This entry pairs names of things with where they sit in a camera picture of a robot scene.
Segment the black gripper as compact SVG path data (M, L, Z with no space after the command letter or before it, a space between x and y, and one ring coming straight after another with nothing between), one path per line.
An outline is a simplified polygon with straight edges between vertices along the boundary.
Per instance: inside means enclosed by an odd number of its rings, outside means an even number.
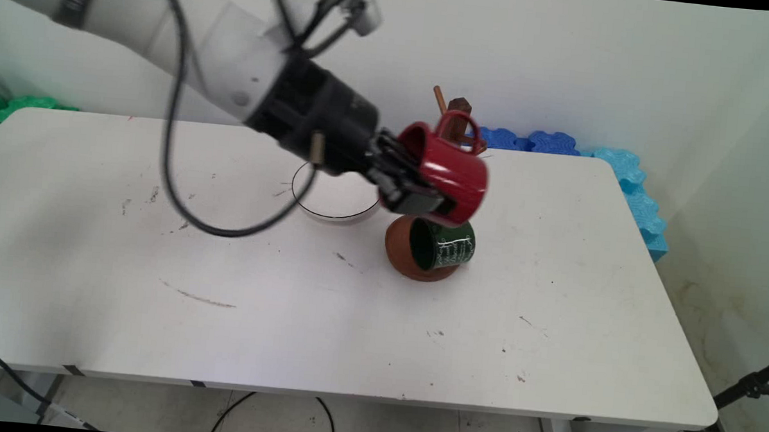
M363 175L372 162L379 169L379 202L392 213L451 215L457 200L444 180L420 174L418 159L391 131L375 134L379 113L374 104L311 58L291 53L245 124L307 161L313 133L321 132L325 149L320 166L326 173Z

